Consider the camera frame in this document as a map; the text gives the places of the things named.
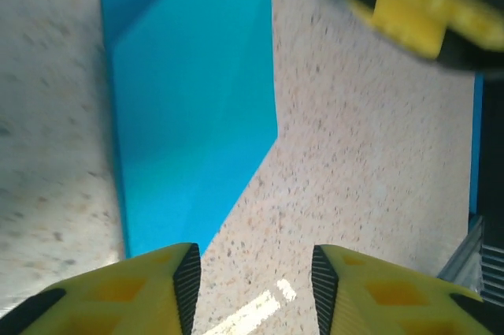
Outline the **aluminium side rail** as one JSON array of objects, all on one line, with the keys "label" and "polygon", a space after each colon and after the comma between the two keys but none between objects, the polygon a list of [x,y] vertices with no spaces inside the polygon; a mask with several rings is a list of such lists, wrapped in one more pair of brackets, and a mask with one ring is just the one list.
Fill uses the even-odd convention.
[{"label": "aluminium side rail", "polygon": [[504,227],[469,217],[469,231],[438,278],[476,292],[488,303],[504,308]]}]

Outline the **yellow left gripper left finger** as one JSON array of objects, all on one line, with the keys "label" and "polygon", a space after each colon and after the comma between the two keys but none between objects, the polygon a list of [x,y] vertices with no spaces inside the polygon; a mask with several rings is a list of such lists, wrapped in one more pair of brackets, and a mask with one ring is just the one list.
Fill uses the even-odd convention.
[{"label": "yellow left gripper left finger", "polygon": [[0,335],[192,335],[201,281],[195,243],[54,283],[0,318]]}]

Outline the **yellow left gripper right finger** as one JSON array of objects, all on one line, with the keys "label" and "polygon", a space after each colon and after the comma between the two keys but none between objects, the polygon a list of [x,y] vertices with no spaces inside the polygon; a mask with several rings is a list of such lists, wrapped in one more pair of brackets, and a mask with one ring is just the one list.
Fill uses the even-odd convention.
[{"label": "yellow left gripper right finger", "polygon": [[320,335],[495,335],[474,291],[340,246],[313,249]]}]

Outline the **blue cloth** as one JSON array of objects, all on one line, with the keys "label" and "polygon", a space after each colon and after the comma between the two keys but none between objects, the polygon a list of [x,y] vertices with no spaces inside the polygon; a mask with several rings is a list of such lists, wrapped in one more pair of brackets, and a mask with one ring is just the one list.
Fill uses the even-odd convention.
[{"label": "blue cloth", "polygon": [[124,250],[208,248],[274,144],[272,0],[101,0]]}]

